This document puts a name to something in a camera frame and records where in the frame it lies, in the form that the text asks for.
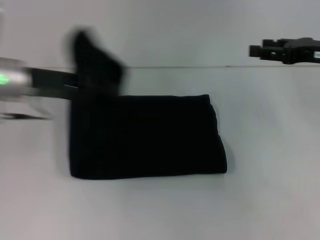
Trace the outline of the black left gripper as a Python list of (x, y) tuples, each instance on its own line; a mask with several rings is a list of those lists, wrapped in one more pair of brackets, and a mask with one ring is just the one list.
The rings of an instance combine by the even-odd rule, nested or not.
[(71, 100), (79, 91), (74, 73), (30, 68), (35, 96)]

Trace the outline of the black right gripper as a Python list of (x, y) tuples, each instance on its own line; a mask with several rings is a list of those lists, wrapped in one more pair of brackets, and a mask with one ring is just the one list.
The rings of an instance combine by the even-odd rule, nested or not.
[(285, 65), (320, 63), (320, 41), (310, 37), (298, 39), (263, 39), (262, 46), (250, 45), (249, 57), (282, 61)]

